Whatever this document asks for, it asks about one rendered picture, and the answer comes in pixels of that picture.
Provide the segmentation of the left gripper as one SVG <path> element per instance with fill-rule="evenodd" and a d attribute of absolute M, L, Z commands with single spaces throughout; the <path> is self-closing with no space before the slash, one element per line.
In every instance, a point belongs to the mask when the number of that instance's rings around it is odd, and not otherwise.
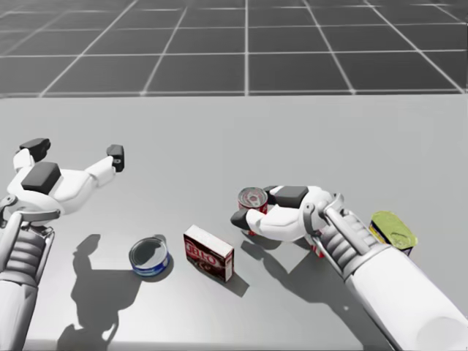
<path fill-rule="evenodd" d="M 53 162 L 39 162 L 47 156 L 50 146 L 48 138 L 35 138 L 19 146 L 13 157 L 17 174 L 7 187 L 7 192 L 18 199 L 15 209 L 72 214 L 83 207 L 96 187 L 109 184 L 125 167 L 122 145 L 110 145 L 107 156 L 85 171 L 65 170 Z"/>

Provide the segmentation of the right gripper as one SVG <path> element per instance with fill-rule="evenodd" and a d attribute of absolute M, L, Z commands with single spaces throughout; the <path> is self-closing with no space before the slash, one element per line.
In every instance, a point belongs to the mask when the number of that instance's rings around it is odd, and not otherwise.
<path fill-rule="evenodd" d="M 296 241 L 307 234 L 317 236 L 327 223 L 319 209 L 328 205 L 333 195 L 318 186 L 266 186 L 263 188 L 272 205 L 266 214 L 242 208 L 230 222 L 254 234 L 279 241 Z"/>

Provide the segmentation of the red and white can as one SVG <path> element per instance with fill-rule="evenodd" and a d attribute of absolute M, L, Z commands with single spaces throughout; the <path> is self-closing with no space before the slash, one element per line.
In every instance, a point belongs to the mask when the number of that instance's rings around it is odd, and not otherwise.
<path fill-rule="evenodd" d="M 238 194 L 238 209 L 254 209 L 260 213 L 268 213 L 268 194 L 259 187 L 246 187 Z"/>

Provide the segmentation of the blue flat can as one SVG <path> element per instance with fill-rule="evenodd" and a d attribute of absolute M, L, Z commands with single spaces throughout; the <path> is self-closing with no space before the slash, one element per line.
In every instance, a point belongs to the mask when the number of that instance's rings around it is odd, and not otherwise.
<path fill-rule="evenodd" d="M 153 235 L 140 239 L 129 250 L 129 262 L 138 276 L 154 277 L 161 274 L 171 263 L 166 238 Z"/>

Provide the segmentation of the green and blue rectangular can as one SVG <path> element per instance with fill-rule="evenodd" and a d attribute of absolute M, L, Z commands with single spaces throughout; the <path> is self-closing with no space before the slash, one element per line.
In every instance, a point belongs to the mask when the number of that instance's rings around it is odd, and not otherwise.
<path fill-rule="evenodd" d="M 406 256 L 410 256 L 411 251 L 418 244 L 417 237 L 391 211 L 373 213 L 369 230 L 379 242 L 395 247 Z"/>

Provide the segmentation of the red and white carton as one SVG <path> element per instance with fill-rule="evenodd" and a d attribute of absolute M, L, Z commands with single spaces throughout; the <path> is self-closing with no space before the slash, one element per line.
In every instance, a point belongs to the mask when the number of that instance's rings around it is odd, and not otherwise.
<path fill-rule="evenodd" d="M 318 258 L 324 258 L 325 255 L 322 252 L 322 246 L 320 240 L 317 236 L 310 235 L 309 236 L 309 245 L 311 250 L 316 254 Z"/>

